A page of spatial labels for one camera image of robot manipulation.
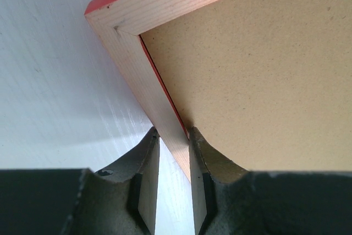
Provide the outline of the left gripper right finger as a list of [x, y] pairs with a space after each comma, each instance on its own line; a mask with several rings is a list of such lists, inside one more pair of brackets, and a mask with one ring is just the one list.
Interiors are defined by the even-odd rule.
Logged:
[[248, 171], [189, 131], [196, 234], [351, 234], [351, 173]]

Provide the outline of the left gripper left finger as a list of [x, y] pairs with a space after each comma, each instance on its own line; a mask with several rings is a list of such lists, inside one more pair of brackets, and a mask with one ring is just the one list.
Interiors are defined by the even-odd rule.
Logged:
[[154, 234], [159, 137], [96, 172], [1, 170], [1, 234]]

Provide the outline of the red picture frame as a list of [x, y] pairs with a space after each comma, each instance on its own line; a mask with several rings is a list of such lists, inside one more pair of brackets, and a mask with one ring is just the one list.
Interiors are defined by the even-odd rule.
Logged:
[[93, 0], [85, 18], [185, 174], [351, 170], [351, 0]]

